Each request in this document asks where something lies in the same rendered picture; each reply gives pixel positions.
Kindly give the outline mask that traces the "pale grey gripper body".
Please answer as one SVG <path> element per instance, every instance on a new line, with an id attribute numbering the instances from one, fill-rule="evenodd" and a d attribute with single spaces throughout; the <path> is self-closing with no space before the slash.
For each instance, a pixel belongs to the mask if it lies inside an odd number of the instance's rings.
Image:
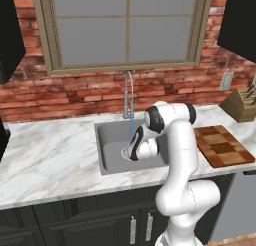
<path id="1" fill-rule="evenodd" d="M 124 159 L 131 161 L 131 150 L 129 147 L 125 147 L 121 150 L 121 155 Z"/>

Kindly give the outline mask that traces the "grey steel sink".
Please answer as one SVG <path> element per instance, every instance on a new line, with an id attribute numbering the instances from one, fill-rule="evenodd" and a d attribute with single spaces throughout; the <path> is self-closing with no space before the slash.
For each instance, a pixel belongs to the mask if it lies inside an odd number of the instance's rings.
<path id="1" fill-rule="evenodd" d="M 160 144 L 160 152 L 156 157 L 133 162 L 124 159 L 121 155 L 121 150 L 129 144 L 129 120 L 97 123 L 94 125 L 94 128 L 102 175 L 158 168 L 168 165 L 169 155 L 166 135 L 157 138 Z"/>

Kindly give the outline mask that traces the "silver sink faucet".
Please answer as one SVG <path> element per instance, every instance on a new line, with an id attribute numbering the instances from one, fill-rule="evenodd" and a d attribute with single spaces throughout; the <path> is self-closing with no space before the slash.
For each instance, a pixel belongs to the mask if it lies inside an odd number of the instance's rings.
<path id="1" fill-rule="evenodd" d="M 124 119 L 131 119 L 134 117 L 134 86 L 132 74 L 130 71 L 126 72 L 124 82 Z"/>

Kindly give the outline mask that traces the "brown checkered cutting board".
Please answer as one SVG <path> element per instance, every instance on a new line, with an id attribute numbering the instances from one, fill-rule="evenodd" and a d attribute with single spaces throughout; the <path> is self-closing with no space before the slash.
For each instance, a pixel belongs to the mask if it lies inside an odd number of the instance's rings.
<path id="1" fill-rule="evenodd" d="M 244 165 L 255 157 L 222 125 L 194 129 L 197 147 L 213 168 Z"/>

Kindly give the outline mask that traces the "blue water stream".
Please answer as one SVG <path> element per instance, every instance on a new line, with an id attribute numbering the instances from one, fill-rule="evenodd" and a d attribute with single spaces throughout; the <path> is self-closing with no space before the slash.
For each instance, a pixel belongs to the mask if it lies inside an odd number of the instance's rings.
<path id="1" fill-rule="evenodd" d="M 133 127 L 134 127 L 134 118 L 130 117 L 129 143 L 131 143 L 133 139 Z"/>

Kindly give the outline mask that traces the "black base cupboard door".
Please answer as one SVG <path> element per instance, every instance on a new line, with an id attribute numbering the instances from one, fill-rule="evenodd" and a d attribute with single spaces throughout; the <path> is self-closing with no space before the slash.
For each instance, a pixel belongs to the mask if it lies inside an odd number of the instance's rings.
<path id="1" fill-rule="evenodd" d="M 137 246 L 130 244 L 131 216 L 136 219 L 139 231 L 140 211 L 127 210 L 101 213 L 93 217 L 43 225 L 46 246 Z"/>
<path id="2" fill-rule="evenodd" d="M 153 228 L 150 241 L 145 241 L 147 216 L 150 213 L 153 217 Z M 165 231 L 168 223 L 168 217 L 163 216 L 154 204 L 144 205 L 140 210 L 140 227 L 138 246 L 155 246 L 158 237 Z"/>

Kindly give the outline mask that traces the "grey dishwasher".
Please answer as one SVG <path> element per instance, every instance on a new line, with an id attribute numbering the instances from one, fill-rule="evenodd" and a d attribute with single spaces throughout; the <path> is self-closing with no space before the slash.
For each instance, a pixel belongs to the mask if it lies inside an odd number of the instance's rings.
<path id="1" fill-rule="evenodd" d="M 256 233 L 256 171 L 228 175 L 211 242 Z"/>

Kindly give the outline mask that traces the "wooden knife block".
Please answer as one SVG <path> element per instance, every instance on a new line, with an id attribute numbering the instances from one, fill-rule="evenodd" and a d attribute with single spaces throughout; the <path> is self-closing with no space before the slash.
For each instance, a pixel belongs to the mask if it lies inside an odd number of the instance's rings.
<path id="1" fill-rule="evenodd" d="M 256 89 L 238 88 L 219 107 L 236 122 L 251 122 L 256 118 Z"/>

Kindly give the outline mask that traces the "black appliance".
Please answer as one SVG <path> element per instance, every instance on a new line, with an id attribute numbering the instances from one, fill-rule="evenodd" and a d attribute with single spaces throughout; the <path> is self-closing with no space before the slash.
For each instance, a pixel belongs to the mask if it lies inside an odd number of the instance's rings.
<path id="1" fill-rule="evenodd" d="M 11 136 L 10 130 L 4 127 L 2 119 L 0 118 L 0 161 L 2 160 L 4 152 L 8 145 L 10 136 Z"/>

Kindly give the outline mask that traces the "black drawer front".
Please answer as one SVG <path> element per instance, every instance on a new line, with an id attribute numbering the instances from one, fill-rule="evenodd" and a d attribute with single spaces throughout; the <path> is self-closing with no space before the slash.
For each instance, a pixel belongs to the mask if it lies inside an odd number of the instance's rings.
<path id="1" fill-rule="evenodd" d="M 38 246 L 31 207 L 0 210 L 0 246 Z"/>

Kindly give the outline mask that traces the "grey wall outlet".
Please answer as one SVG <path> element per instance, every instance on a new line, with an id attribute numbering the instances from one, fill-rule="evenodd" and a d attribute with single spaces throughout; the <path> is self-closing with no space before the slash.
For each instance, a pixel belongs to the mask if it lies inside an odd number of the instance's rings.
<path id="1" fill-rule="evenodd" d="M 230 89 L 232 79 L 233 79 L 233 72 L 224 72 L 222 75 L 222 80 L 220 83 L 220 91 L 227 91 Z"/>

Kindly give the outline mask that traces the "window with beige frame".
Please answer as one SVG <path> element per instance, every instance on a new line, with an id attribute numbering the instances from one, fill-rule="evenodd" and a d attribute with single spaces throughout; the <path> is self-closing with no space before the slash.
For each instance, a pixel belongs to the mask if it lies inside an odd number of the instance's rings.
<path id="1" fill-rule="evenodd" d="M 47 72 L 197 66 L 211 0 L 34 0 Z"/>

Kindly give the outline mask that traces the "black wall cupboard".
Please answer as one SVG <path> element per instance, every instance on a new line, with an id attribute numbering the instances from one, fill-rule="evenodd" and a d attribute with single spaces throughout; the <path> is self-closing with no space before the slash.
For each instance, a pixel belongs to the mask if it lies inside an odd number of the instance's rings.
<path id="1" fill-rule="evenodd" d="M 6 84 L 26 54 L 14 0 L 0 0 L 0 84 Z"/>
<path id="2" fill-rule="evenodd" d="M 256 63 L 256 0 L 227 0 L 217 45 Z"/>

